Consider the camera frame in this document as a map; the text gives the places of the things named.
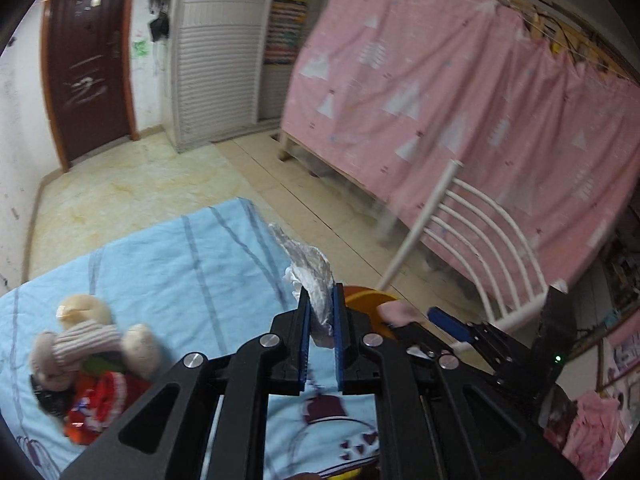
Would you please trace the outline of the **light blue bed sheet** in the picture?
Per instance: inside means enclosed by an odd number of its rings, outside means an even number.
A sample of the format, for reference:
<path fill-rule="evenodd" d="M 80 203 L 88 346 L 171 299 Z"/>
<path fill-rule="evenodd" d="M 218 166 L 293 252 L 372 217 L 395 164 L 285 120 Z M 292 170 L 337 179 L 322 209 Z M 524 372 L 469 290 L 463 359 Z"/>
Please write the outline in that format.
<path fill-rule="evenodd" d="M 98 297 L 121 330 L 149 326 L 171 366 L 193 351 L 233 353 L 295 308 L 290 264 L 254 204 L 236 198 L 115 240 L 4 294 L 1 413 L 36 471 L 58 478 L 80 451 L 40 410 L 29 382 L 32 343 L 58 329 L 66 297 Z M 265 477 L 352 478 L 375 467 L 379 446 L 373 399 L 341 396 L 333 351 L 311 346 L 304 392 L 269 400 Z"/>

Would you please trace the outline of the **clear plastic wrap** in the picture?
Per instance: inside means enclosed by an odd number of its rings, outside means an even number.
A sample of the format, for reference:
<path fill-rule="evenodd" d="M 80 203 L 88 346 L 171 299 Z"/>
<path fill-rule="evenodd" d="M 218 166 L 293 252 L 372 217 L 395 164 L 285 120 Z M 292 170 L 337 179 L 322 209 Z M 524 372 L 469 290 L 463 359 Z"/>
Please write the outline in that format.
<path fill-rule="evenodd" d="M 310 301 L 310 336 L 322 348 L 334 348 L 333 306 L 331 292 L 335 284 L 329 260 L 323 252 L 301 240 L 288 236 L 277 223 L 269 229 L 291 259 L 284 277 L 293 286 L 294 296 L 305 289 Z"/>

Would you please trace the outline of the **orange plastic trash bin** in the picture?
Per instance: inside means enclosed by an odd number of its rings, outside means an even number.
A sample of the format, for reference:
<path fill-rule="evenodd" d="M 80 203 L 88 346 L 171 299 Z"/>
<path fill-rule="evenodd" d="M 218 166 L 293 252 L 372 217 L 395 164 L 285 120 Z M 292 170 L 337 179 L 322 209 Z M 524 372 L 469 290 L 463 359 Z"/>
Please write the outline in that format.
<path fill-rule="evenodd" d="M 381 304 L 395 301 L 396 297 L 387 292 L 357 285 L 345 285 L 343 290 L 346 307 L 366 314 L 369 318 L 371 328 L 375 333 L 380 334 L 384 338 L 394 339 L 394 334 L 378 313 L 378 307 Z"/>

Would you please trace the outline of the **red knitted cloth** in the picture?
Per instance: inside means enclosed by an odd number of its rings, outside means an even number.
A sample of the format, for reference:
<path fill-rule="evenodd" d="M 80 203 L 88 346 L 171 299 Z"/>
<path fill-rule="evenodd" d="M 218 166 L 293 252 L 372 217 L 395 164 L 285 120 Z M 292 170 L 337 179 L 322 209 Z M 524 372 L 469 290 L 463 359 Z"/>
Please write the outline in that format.
<path fill-rule="evenodd" d="M 136 402 L 150 383 L 135 374 L 105 372 L 99 377 L 80 373 L 64 434 L 78 445 L 94 442 Z"/>

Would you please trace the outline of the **dark brown door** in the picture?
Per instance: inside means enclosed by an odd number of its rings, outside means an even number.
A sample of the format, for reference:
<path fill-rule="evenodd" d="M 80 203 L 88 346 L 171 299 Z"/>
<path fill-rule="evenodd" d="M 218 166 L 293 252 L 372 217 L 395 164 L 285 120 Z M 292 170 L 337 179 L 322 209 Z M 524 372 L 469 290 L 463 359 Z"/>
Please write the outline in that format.
<path fill-rule="evenodd" d="M 47 116 L 64 170 L 108 144 L 137 140 L 130 82 L 132 0 L 42 0 Z"/>

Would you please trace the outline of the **beige plush toy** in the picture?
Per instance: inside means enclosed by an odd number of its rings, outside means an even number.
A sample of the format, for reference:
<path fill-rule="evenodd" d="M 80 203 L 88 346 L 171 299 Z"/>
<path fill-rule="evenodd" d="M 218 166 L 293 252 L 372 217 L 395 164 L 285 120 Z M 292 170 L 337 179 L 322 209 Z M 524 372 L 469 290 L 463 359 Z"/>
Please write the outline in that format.
<path fill-rule="evenodd" d="M 111 308 L 95 296 L 65 298 L 56 319 L 62 330 L 38 334 L 29 356 L 32 378 L 44 390 L 70 388 L 85 362 L 104 354 L 118 356 L 125 370 L 143 379 L 160 367 L 160 343 L 149 326 L 136 324 L 122 332 L 113 322 Z"/>

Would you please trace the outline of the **colourful wall chart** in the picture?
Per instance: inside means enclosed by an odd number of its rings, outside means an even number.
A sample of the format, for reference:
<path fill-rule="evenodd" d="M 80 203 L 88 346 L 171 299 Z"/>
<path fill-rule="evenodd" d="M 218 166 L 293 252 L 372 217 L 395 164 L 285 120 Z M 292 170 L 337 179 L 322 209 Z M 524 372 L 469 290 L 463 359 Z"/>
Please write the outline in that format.
<path fill-rule="evenodd" d="M 295 62 L 307 17 L 305 0 L 273 0 L 264 50 L 266 65 Z"/>

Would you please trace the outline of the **pink tree-print curtain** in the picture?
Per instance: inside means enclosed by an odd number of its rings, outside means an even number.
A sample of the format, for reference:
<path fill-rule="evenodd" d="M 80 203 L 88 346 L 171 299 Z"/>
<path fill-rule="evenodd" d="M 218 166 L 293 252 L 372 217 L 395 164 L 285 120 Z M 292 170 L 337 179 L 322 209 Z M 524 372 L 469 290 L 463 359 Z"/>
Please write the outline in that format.
<path fill-rule="evenodd" d="M 639 89 L 496 0 L 329 0 L 282 128 L 405 224 L 448 162 L 513 218 L 552 285 L 588 268 L 639 177 Z"/>

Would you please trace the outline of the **white metal chair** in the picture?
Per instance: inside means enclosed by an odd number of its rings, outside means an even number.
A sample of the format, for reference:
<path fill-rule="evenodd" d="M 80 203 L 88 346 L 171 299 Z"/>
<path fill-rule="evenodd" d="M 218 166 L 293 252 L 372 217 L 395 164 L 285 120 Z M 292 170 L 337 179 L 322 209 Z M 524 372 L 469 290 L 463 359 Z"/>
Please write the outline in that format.
<path fill-rule="evenodd" d="M 413 205 L 409 231 L 378 288 L 389 288 L 423 246 L 473 284 L 489 323 L 511 333 L 540 315 L 550 292 L 566 295 L 568 285 L 544 276 L 514 215 L 480 187 L 479 169 L 459 159 L 436 168 L 436 180 Z"/>

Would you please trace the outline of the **white louvered wardrobe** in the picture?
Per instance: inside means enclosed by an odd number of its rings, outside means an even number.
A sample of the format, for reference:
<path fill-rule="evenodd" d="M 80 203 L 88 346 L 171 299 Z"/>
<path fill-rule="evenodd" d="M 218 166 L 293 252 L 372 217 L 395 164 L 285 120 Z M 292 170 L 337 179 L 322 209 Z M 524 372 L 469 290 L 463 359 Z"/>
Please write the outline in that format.
<path fill-rule="evenodd" d="M 172 143 L 179 152 L 258 127 L 272 0 L 172 0 Z"/>

